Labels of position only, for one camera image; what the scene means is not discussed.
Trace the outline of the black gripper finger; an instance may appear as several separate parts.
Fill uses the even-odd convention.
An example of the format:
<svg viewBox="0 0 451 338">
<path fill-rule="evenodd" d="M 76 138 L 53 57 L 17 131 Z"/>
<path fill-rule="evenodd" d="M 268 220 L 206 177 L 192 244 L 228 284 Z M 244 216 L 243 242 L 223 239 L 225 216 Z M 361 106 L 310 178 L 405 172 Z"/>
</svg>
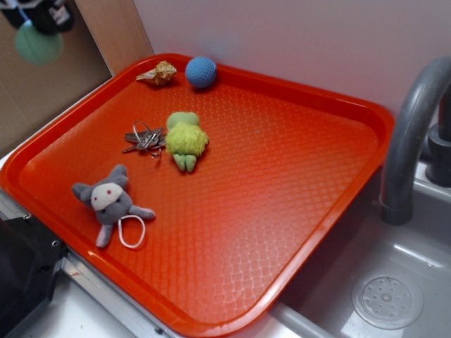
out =
<svg viewBox="0 0 451 338">
<path fill-rule="evenodd" d="M 1 14 L 16 30 L 30 22 L 45 35 L 70 32 L 75 24 L 73 11 L 66 1 L 1 0 Z"/>
</svg>

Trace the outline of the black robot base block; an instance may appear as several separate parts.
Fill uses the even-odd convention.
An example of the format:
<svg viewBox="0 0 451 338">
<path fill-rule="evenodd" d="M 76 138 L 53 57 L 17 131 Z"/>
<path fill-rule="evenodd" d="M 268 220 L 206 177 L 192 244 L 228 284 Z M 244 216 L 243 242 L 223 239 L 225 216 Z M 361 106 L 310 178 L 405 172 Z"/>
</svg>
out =
<svg viewBox="0 0 451 338">
<path fill-rule="evenodd" d="M 12 337 L 53 298 L 65 246 L 36 218 L 1 221 L 1 336 Z"/>
</svg>

